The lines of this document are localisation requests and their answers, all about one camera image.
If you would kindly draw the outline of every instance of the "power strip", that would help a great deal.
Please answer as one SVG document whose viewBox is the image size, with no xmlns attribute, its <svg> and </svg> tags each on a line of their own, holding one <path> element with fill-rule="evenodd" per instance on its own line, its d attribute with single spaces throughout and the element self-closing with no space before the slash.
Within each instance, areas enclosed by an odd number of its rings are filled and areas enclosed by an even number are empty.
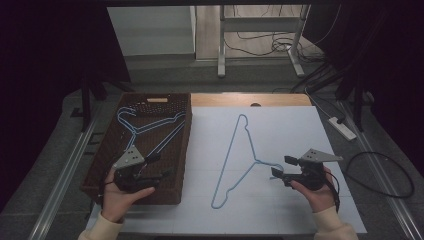
<svg viewBox="0 0 424 240">
<path fill-rule="evenodd" d="M 337 118 L 336 117 L 332 117 L 330 119 L 328 119 L 328 122 L 335 128 L 337 129 L 337 131 L 339 131 L 340 134 L 343 135 L 343 137 L 345 137 L 348 141 L 351 141 L 353 139 L 356 138 L 356 135 L 350 131 L 349 128 L 346 127 L 346 125 L 344 125 L 343 123 L 337 123 Z"/>
</svg>

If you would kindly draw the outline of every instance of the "table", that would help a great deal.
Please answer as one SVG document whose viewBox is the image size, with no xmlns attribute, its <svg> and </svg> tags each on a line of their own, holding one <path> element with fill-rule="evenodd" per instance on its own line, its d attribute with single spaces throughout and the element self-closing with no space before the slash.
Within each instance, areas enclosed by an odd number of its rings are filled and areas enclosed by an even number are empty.
<svg viewBox="0 0 424 240">
<path fill-rule="evenodd" d="M 262 107 L 250 107 L 252 103 Z M 270 166 L 255 165 L 241 178 L 252 164 L 253 156 L 283 164 L 284 154 L 301 156 L 309 148 L 333 154 L 316 108 L 307 105 L 308 99 L 303 94 L 193 94 L 193 121 L 181 203 L 133 206 L 121 232 L 182 236 L 279 236 L 316 232 L 306 199 L 297 191 L 283 187 L 280 180 L 270 180 Z M 230 157 L 218 187 L 217 179 L 237 118 L 240 125 L 228 150 Z M 249 129 L 252 151 L 249 151 L 249 138 L 242 125 Z M 339 215 L 358 233 L 365 233 L 338 163 L 325 165 L 340 183 Z M 283 166 L 286 172 L 300 172 L 298 166 Z M 237 179 L 242 179 L 240 185 L 228 195 L 228 201 L 224 201 L 225 189 Z M 216 200 L 212 200 L 216 188 Z M 87 227 L 92 226 L 99 211 L 96 205 Z"/>
</svg>

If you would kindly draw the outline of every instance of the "cable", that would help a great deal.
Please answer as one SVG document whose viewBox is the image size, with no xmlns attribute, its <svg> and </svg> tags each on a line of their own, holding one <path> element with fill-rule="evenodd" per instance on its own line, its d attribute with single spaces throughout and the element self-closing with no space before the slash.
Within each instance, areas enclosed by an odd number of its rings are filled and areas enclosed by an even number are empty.
<svg viewBox="0 0 424 240">
<path fill-rule="evenodd" d="M 324 37 L 323 38 L 321 38 L 320 40 L 318 40 L 317 42 L 315 42 L 315 43 L 312 43 L 311 45 L 309 45 L 309 46 L 307 46 L 307 47 L 305 47 L 305 48 L 309 48 L 309 47 L 311 47 L 311 46 L 315 46 L 317 43 L 320 43 L 321 41 L 323 41 L 329 34 L 330 34 L 330 32 L 333 30 L 333 28 L 334 28 L 334 25 L 336 24 L 336 22 L 337 22 L 337 19 L 339 18 L 339 13 L 340 13 L 340 9 L 342 8 L 342 5 L 340 4 L 339 5 L 339 8 L 338 8 L 338 10 L 337 10 L 337 14 L 336 14 L 336 17 L 334 18 L 334 21 L 333 21 L 333 24 L 331 25 L 331 27 L 330 27 L 330 29 L 328 30 L 328 32 L 327 32 L 327 34 L 325 34 L 324 35 Z"/>
<path fill-rule="evenodd" d="M 380 191 L 380 190 L 377 190 L 377 189 L 374 189 L 374 188 L 372 188 L 372 187 L 370 187 L 370 186 L 368 186 L 368 185 L 366 185 L 365 183 L 363 183 L 363 182 L 361 182 L 361 181 L 359 181 L 357 178 L 355 178 L 355 177 L 353 177 L 353 176 L 351 176 L 350 174 L 348 174 L 348 171 L 349 171 L 349 168 L 350 168 L 350 166 L 351 166 L 351 164 L 352 164 L 352 162 L 358 157 L 358 156 L 361 156 L 361 155 L 363 155 L 363 154 L 375 154 L 375 155 L 379 155 L 379 156 L 382 156 L 382 157 L 385 157 L 386 158 L 386 160 L 389 160 L 389 161 L 391 161 L 392 163 L 394 163 L 401 171 L 402 171 L 402 173 L 408 178 L 408 181 L 409 181 L 409 185 L 410 185 L 410 191 L 409 191 L 409 193 L 407 193 L 407 194 L 405 194 L 405 195 L 393 195 L 393 194 L 389 194 L 389 193 L 385 193 L 385 192 L 382 192 L 382 191 Z M 404 199 L 404 198 L 409 198 L 409 197 L 411 197 L 412 195 L 414 195 L 414 192 L 415 192 L 415 186 L 414 186 L 414 183 L 413 183 L 413 181 L 412 181 L 412 178 L 409 176 L 409 174 L 406 172 L 406 170 L 399 164 L 399 163 L 397 163 L 394 159 L 392 159 L 392 158 L 390 158 L 390 157 L 388 157 L 388 156 L 386 156 L 386 155 L 384 155 L 384 154 L 382 154 L 382 153 L 379 153 L 379 152 L 360 152 L 360 153 L 358 153 L 358 154 L 356 154 L 355 156 L 353 156 L 351 159 L 350 159 L 350 161 L 349 161 L 349 163 L 347 164 L 347 166 L 346 166 L 346 170 L 344 170 L 344 171 L 342 171 L 342 173 L 346 176 L 346 177 L 348 177 L 348 178 L 350 178 L 352 181 L 354 181 L 354 182 L 356 182 L 357 184 L 359 184 L 359 185 L 361 185 L 362 187 L 364 187 L 364 188 L 366 188 L 366 189 L 368 189 L 369 191 L 372 191 L 372 192 L 375 192 L 375 193 L 378 193 L 378 194 L 381 194 L 381 195 L 384 195 L 384 196 L 387 196 L 387 197 L 392 197 L 392 198 L 401 198 L 401 199 Z"/>
<path fill-rule="evenodd" d="M 324 69 L 326 69 L 330 64 L 328 62 L 324 62 L 321 64 L 317 69 L 315 69 L 312 73 L 310 73 L 308 76 L 306 76 L 302 81 L 298 82 L 293 88 L 291 89 L 290 93 L 295 93 L 296 88 L 298 88 L 300 85 L 304 84 L 308 80 L 310 80 L 312 77 L 314 77 L 316 74 L 322 72 Z"/>
<path fill-rule="evenodd" d="M 274 88 L 274 90 L 272 90 L 272 93 L 274 93 L 275 91 L 282 89 L 282 90 L 290 90 L 290 88 Z"/>
<path fill-rule="evenodd" d="M 245 52 L 245 53 L 247 53 L 247 54 L 251 54 L 251 55 L 254 55 L 254 56 L 266 56 L 266 55 L 269 55 L 269 54 L 271 54 L 271 53 L 273 53 L 273 52 L 277 51 L 277 49 L 272 49 L 270 52 L 267 52 L 267 53 L 252 53 L 252 52 L 246 51 L 246 50 L 244 50 L 244 49 L 230 47 L 230 46 L 228 45 L 227 41 L 225 40 L 225 38 L 224 38 L 224 43 L 225 43 L 225 45 L 226 45 L 229 49 L 231 49 L 231 50 L 237 50 L 237 51 Z"/>
</svg>

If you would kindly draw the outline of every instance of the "black cable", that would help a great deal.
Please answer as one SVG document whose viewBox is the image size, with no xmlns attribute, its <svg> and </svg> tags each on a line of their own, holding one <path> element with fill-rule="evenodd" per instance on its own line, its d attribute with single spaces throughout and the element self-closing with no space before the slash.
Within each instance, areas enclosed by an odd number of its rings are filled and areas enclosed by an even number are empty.
<svg viewBox="0 0 424 240">
<path fill-rule="evenodd" d="M 93 207 L 94 207 L 94 201 L 93 201 L 93 200 L 91 200 L 91 201 L 90 201 L 90 209 L 89 209 L 89 211 L 88 211 L 87 215 L 85 215 L 84 220 L 88 221 L 88 219 L 89 219 L 89 218 L 90 218 L 90 216 L 91 216 L 91 213 L 93 212 Z"/>
<path fill-rule="evenodd" d="M 389 160 L 392 163 L 394 163 L 403 172 L 403 174 L 408 178 L 409 185 L 410 185 L 410 191 L 409 191 L 409 193 L 407 193 L 405 195 L 393 195 L 393 194 L 385 193 L 385 192 L 382 192 L 380 190 L 374 189 L 374 188 L 366 185 L 365 183 L 359 181 L 357 178 L 355 178 L 355 177 L 351 176 L 350 174 L 348 174 L 350 165 L 352 164 L 353 160 L 355 160 L 358 156 L 363 155 L 363 154 L 375 154 L 375 155 L 379 155 L 379 156 L 385 157 L 387 160 Z M 368 189 L 368 190 L 370 190 L 372 192 L 375 192 L 375 193 L 378 193 L 378 194 L 381 194 L 381 195 L 384 195 L 384 196 L 387 196 L 387 197 L 402 198 L 402 199 L 403 198 L 409 198 L 412 195 L 414 195 L 414 192 L 415 192 L 414 182 L 412 181 L 412 178 L 409 176 L 409 174 L 406 172 L 406 170 L 399 163 L 397 163 L 395 160 L 393 160 L 392 158 L 390 158 L 390 157 L 388 157 L 388 156 L 386 156 L 386 155 L 384 155 L 382 153 L 379 153 L 379 152 L 360 152 L 360 153 L 356 154 L 355 156 L 353 156 L 350 159 L 349 163 L 346 166 L 346 170 L 345 171 L 342 171 L 342 173 L 346 177 L 350 178 L 352 181 L 354 181 L 357 184 L 361 185 L 362 187 L 364 187 L 364 188 L 366 188 L 366 189 Z"/>
<path fill-rule="evenodd" d="M 315 69 L 312 73 L 310 73 L 308 76 L 302 79 L 302 81 L 298 82 L 296 85 L 293 86 L 290 93 L 295 93 L 296 88 L 298 88 L 300 85 L 304 84 L 308 80 L 310 80 L 312 77 L 314 77 L 316 74 L 322 72 L 324 69 L 326 69 L 330 64 L 328 62 L 324 62 L 321 64 L 317 69 Z"/>
<path fill-rule="evenodd" d="M 279 90 L 279 89 L 283 89 L 283 90 L 290 90 L 290 88 L 274 88 L 274 90 L 272 90 L 272 93 L 274 93 L 275 91 Z"/>
<path fill-rule="evenodd" d="M 243 40 L 250 40 L 250 39 L 262 38 L 262 37 L 270 37 L 270 36 L 273 36 L 273 35 L 281 35 L 281 34 L 289 34 L 289 33 L 280 32 L 280 33 L 270 33 L 270 34 L 258 35 L 258 36 L 254 36 L 254 37 L 242 37 L 242 36 L 240 36 L 239 32 L 237 32 L 237 36 L 240 39 L 243 39 Z"/>
<path fill-rule="evenodd" d="M 252 53 L 252 52 L 246 51 L 246 50 L 244 50 L 244 49 L 230 47 L 230 46 L 228 45 L 227 41 L 225 41 L 225 39 L 224 39 L 224 43 L 225 43 L 225 45 L 226 45 L 229 49 L 231 49 L 231 50 L 237 50 L 237 51 L 245 52 L 245 53 L 247 53 L 247 54 L 251 54 L 251 55 L 259 56 L 259 57 L 260 57 L 260 56 L 266 56 L 266 55 L 269 55 L 269 54 L 271 54 L 271 53 L 275 52 L 275 51 L 271 51 L 271 52 L 267 52 L 267 53 L 259 53 L 259 54 L 257 54 L 257 53 Z"/>
</svg>

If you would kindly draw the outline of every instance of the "gray floor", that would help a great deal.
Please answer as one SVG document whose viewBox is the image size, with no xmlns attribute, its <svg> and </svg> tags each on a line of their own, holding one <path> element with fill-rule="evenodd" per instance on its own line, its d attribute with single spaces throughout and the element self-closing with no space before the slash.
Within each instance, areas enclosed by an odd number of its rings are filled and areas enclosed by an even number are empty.
<svg viewBox="0 0 424 240">
<path fill-rule="evenodd" d="M 192 60 L 158 60 L 132 59 L 128 67 L 133 82 L 130 85 L 139 92 L 288 92 L 299 79 L 295 76 L 287 59 L 261 61 L 230 61 L 227 65 L 227 76 L 217 77 L 215 62 L 193 62 Z M 311 72 L 317 64 L 308 65 L 306 72 Z M 95 133 L 103 133 L 107 129 L 110 118 L 121 91 L 105 84 L 109 96 L 107 100 L 92 105 L 100 108 L 100 117 L 95 126 Z M 337 84 L 322 89 L 317 95 L 334 102 L 332 94 Z M 334 107 L 317 99 L 320 106 L 330 115 L 339 114 Z M 77 91 L 63 101 L 63 113 L 49 142 L 40 154 L 33 169 L 29 172 L 20 188 L 16 191 L 8 205 L 0 214 L 1 239 L 27 239 L 36 223 L 43 206 L 72 149 L 80 136 L 82 120 L 70 118 L 74 108 L 81 107 L 81 95 Z M 416 171 L 404 153 L 397 147 L 384 129 L 378 124 L 370 112 L 369 106 L 363 108 L 364 135 L 375 151 L 384 153 L 407 169 L 416 186 L 415 194 L 402 202 L 411 212 L 419 231 L 424 229 L 424 179 Z M 327 123 L 327 116 L 320 112 L 323 125 L 327 131 L 335 154 L 350 159 L 362 151 L 358 141 L 347 142 L 334 128 Z M 101 139 L 97 135 L 93 141 Z M 92 160 L 97 145 L 88 145 L 60 204 L 56 217 L 47 233 L 46 239 L 76 239 L 85 228 L 85 217 L 90 210 L 90 200 L 79 190 Z M 366 158 L 357 162 L 349 171 L 368 184 L 379 187 L 370 170 Z M 382 163 L 384 170 L 394 180 L 398 191 L 407 191 L 407 181 L 399 174 L 399 170 L 387 162 Z M 363 187 L 347 179 L 349 188 L 360 212 L 367 234 L 360 239 L 407 239 L 397 216 L 393 213 L 390 200 L 381 195 L 365 190 Z M 119 239 L 153 239 L 154 236 L 122 235 Z M 284 239 L 312 239 L 312 236 L 283 236 Z"/>
</svg>

